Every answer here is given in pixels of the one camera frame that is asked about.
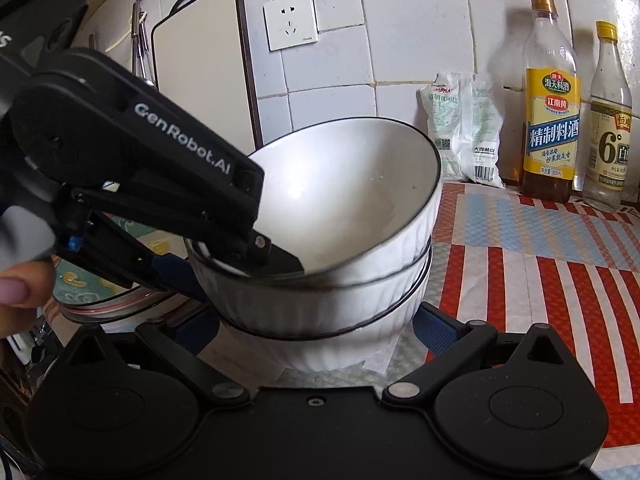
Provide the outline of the left hand pink nails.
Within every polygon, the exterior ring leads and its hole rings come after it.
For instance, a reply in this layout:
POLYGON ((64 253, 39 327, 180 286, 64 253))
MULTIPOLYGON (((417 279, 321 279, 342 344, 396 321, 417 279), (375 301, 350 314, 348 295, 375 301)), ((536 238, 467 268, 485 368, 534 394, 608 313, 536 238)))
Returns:
POLYGON ((0 338, 30 330, 37 309, 51 298, 55 282, 50 258, 12 266, 0 278, 0 338))

